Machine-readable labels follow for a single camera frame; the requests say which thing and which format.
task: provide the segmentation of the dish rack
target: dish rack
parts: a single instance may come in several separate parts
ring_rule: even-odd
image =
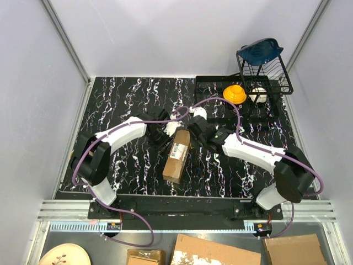
[[[293,93],[293,86],[289,79],[286,67],[279,55],[272,61],[260,65],[252,66],[248,64],[237,51],[237,61],[239,73],[230,76],[196,76],[195,79],[195,103],[207,97],[223,97],[223,91],[228,86],[238,84],[242,86],[247,95],[244,103],[238,105],[242,116],[243,128],[250,127],[250,124],[260,124],[268,127],[269,123],[274,123],[279,117],[279,104],[283,95]],[[265,95],[266,101],[261,102],[261,97]],[[228,104],[220,104],[217,109],[218,115],[207,117],[210,123],[235,124],[236,113],[229,109]]]

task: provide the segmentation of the small brown box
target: small brown box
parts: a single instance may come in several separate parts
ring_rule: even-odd
[[[190,146],[190,133],[177,131],[170,150],[168,160],[163,170],[163,179],[179,184]]]

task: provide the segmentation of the barcode sticker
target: barcode sticker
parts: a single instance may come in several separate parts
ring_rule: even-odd
[[[181,158],[181,156],[183,155],[183,153],[185,152],[186,148],[187,148],[186,145],[175,143],[173,145],[172,152],[170,153],[170,157],[179,160]]]

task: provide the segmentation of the white enclosure wall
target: white enclosure wall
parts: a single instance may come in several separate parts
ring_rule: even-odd
[[[38,0],[0,5],[0,263],[23,264],[84,82]]]
[[[332,1],[290,72],[290,96],[313,167],[325,181],[353,260],[353,1]]]
[[[51,0],[91,76],[227,75],[236,51],[293,53],[320,0]]]

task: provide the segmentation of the white ceramic plate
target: white ceramic plate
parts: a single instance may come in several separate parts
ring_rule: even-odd
[[[90,265],[90,259],[79,245],[63,244],[49,250],[39,265]]]

